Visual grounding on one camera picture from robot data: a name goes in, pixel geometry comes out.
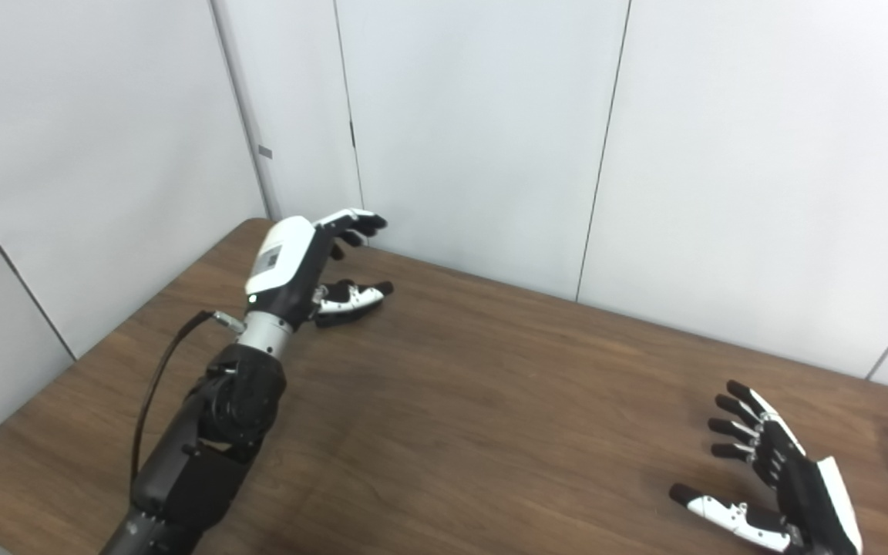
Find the wooden table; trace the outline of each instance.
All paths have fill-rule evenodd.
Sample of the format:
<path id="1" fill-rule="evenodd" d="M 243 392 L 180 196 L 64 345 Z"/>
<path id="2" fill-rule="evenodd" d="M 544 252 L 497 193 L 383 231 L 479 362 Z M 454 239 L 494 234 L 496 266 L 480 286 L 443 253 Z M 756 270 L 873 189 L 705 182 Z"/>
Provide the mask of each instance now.
<path id="1" fill-rule="evenodd" d="M 239 314 L 269 222 L 237 228 L 0 426 L 0 544 L 96 553 L 126 512 L 130 438 L 163 348 L 194 312 Z M 305 326 L 257 465 L 207 554 L 745 554 L 668 499 L 683 481 L 774 506 L 708 454 L 725 380 L 758 389 L 811 456 L 838 457 L 866 541 L 888 554 L 888 387 L 374 249 L 328 280 L 390 278 L 352 326 Z M 229 341 L 177 350 L 144 452 Z"/>

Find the black cable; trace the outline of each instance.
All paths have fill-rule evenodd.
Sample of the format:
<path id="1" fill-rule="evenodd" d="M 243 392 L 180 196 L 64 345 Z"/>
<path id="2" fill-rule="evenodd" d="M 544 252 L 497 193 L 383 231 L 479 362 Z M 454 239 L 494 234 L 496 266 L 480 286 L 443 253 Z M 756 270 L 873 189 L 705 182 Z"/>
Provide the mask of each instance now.
<path id="1" fill-rule="evenodd" d="M 170 356 L 173 355 L 173 350 L 176 350 L 177 345 L 183 341 L 183 338 L 187 337 L 191 331 L 194 331 L 194 328 L 200 326 L 204 320 L 207 320 L 213 315 L 213 312 L 201 310 L 201 312 L 195 314 L 186 324 L 183 324 L 183 327 L 177 331 L 176 336 L 173 337 L 170 344 L 166 346 L 166 351 L 163 352 L 163 357 L 160 358 L 160 363 L 156 365 L 153 377 L 149 380 L 149 388 L 146 390 L 146 396 L 143 397 L 142 400 L 142 408 L 139 410 L 139 418 L 136 419 L 136 429 L 133 435 L 133 459 L 131 459 L 129 463 L 130 492 L 133 491 L 133 483 L 135 482 L 136 475 L 139 473 L 139 443 L 142 442 L 142 429 L 146 425 L 146 415 L 149 413 L 149 405 L 153 401 L 153 394 L 156 393 L 156 386 L 159 385 L 160 378 L 163 376 L 163 370 L 167 368 L 167 362 L 170 361 Z"/>

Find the robotic hand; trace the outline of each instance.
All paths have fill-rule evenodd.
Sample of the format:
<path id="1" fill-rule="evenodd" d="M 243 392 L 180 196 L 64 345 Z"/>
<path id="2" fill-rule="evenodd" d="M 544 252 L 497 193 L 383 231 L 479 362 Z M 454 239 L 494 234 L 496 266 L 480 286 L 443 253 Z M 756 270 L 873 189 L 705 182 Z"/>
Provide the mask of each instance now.
<path id="1" fill-rule="evenodd" d="M 735 399 L 718 395 L 718 407 L 742 421 L 709 419 L 712 432 L 740 443 L 716 443 L 713 456 L 749 464 L 776 492 L 779 513 L 762 506 L 731 503 L 674 484 L 670 497 L 753 543 L 787 555 L 860 555 L 859 524 L 834 457 L 813 462 L 776 410 L 755 391 L 728 383 Z"/>
<path id="2" fill-rule="evenodd" d="M 346 208 L 313 224 L 305 217 L 289 217 L 274 225 L 246 283 L 247 314 L 271 314 L 292 333 L 307 320 L 331 327 L 371 312 L 391 294 L 388 282 L 359 287 L 352 281 L 318 285 L 318 280 L 328 256 L 345 257 L 335 238 L 358 247 L 363 237 L 372 237 L 384 227 L 385 219 L 358 208 Z"/>
<path id="3" fill-rule="evenodd" d="M 133 440 L 130 508 L 102 555 L 187 555 L 225 516 L 276 419 L 286 389 L 279 359 L 290 338 L 310 320 L 318 327 L 353 322 L 391 294 L 387 281 L 318 283 L 328 257 L 345 256 L 335 238 L 357 247 L 384 227 L 385 219 L 365 210 L 341 210 L 313 224 L 286 218 L 258 251 L 244 320 L 205 311 L 183 326 L 150 383 Z M 209 363 L 137 470 L 142 426 L 163 368 L 183 337 L 208 318 L 235 331 L 236 340 Z"/>

